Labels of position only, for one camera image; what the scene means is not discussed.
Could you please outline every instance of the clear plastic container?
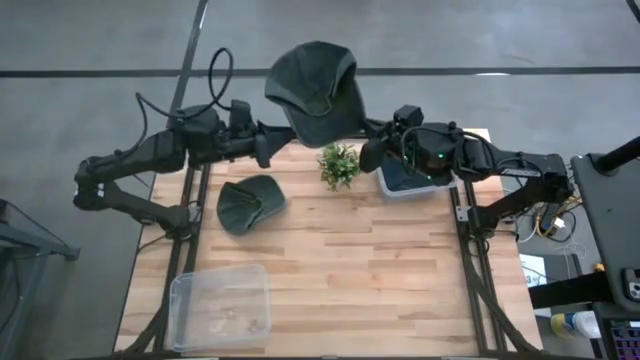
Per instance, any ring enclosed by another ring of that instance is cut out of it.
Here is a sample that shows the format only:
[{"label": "clear plastic container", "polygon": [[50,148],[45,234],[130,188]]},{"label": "clear plastic container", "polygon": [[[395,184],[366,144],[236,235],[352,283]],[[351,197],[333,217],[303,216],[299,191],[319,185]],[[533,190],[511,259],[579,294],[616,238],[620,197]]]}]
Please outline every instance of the clear plastic container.
[{"label": "clear plastic container", "polygon": [[262,347],[270,331],[261,265],[182,274],[171,283],[167,342],[174,351]]},{"label": "clear plastic container", "polygon": [[398,160],[385,157],[381,166],[376,170],[380,191],[387,202],[411,201],[428,197],[434,191],[449,189],[456,186],[453,181],[445,186],[435,186],[425,176],[409,176],[404,166]]}]

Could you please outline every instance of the wooden table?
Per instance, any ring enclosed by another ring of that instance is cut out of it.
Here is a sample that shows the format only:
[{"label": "wooden table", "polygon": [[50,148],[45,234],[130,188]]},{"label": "wooden table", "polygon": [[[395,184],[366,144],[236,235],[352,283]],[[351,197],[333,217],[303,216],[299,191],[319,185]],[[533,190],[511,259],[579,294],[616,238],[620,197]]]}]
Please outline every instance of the wooden table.
[{"label": "wooden table", "polygon": [[[486,130],[479,133],[488,137]],[[273,326],[264,348],[197,355],[477,354],[449,192],[389,205],[375,174],[363,174],[351,190],[333,193],[320,182],[319,152],[292,143],[274,156],[270,169],[252,159],[213,165],[196,271],[264,265]],[[258,173],[277,180],[288,208],[234,238],[216,216],[220,188]],[[179,203],[183,179],[184,173],[159,175],[152,200]],[[475,190],[479,204],[503,196],[498,177],[475,184]],[[147,228],[141,243],[161,234]],[[489,258],[498,300],[525,338],[541,348],[516,243],[497,234]],[[170,249],[162,241],[138,256],[116,350],[131,344],[157,310]]]}]

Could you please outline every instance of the green plant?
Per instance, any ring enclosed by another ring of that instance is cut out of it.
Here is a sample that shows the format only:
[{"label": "green plant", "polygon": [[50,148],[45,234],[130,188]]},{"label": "green plant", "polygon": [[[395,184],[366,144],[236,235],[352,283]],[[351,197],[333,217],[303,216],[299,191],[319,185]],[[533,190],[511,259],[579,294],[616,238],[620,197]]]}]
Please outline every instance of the green plant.
[{"label": "green plant", "polygon": [[358,153],[353,146],[333,143],[322,150],[318,163],[322,170],[320,179],[329,184],[331,191],[338,191],[341,186],[351,189],[351,181],[360,174]]}]

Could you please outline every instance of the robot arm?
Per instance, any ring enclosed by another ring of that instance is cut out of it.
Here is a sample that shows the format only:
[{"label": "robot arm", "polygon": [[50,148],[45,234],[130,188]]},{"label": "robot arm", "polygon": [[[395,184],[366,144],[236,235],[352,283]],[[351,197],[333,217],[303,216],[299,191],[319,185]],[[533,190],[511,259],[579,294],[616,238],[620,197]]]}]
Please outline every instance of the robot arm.
[{"label": "robot arm", "polygon": [[[194,106],[185,111],[195,113],[201,109]],[[75,175],[74,204],[83,210],[118,210],[140,222],[158,222],[168,233],[184,237],[190,233],[188,207],[164,207],[136,197],[120,190],[115,180],[145,171],[179,171],[187,155],[188,166],[192,168],[244,156],[255,157],[260,167],[267,168],[271,156],[294,137],[288,127],[271,127],[260,122],[256,125],[249,104],[233,100],[229,126],[210,108],[201,115],[176,122],[130,150],[83,160]]]},{"label": "robot arm", "polygon": [[369,141],[360,155],[361,169],[378,168],[383,156],[401,160],[409,174],[428,176],[447,185],[456,175],[478,182],[489,176],[527,178],[522,188],[489,206],[467,211],[472,236],[490,237],[500,219],[525,211],[538,202],[564,203],[573,193],[564,162],[558,154],[539,155],[500,150],[455,123],[423,123],[419,107],[405,105],[390,122],[367,120]]}]

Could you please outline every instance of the gray floor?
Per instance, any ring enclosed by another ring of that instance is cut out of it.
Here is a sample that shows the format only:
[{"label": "gray floor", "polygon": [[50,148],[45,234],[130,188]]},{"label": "gray floor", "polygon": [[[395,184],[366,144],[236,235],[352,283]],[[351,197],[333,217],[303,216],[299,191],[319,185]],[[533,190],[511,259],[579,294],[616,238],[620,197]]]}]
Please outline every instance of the gray floor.
[{"label": "gray floor", "polygon": [[[196,5],[0,0],[0,70],[179,68]],[[639,38],[640,25],[622,0],[224,0],[209,4],[194,67],[205,67],[224,45],[237,67],[265,68],[291,46],[315,39],[350,46],[361,67],[640,65]],[[640,132],[640,75],[358,81],[371,117],[420,105],[428,121],[488,128],[500,147],[558,152],[567,162]],[[279,109],[262,95],[263,83],[235,79],[225,101],[249,101],[256,118],[282,124]],[[72,178],[84,157],[126,148],[138,137],[134,92],[168,108],[175,86],[175,79],[0,79],[0,197],[82,247],[76,263],[51,259],[21,359],[111,351],[140,226],[113,211],[75,209]],[[204,80],[192,79],[184,103],[208,101],[207,93]],[[163,126],[152,116],[150,131]],[[130,179],[122,186],[149,194]],[[581,262],[588,271],[597,249],[579,218],[576,241],[588,249]],[[556,248],[535,240],[521,250],[559,254]],[[545,337],[554,353],[582,350]]]}]

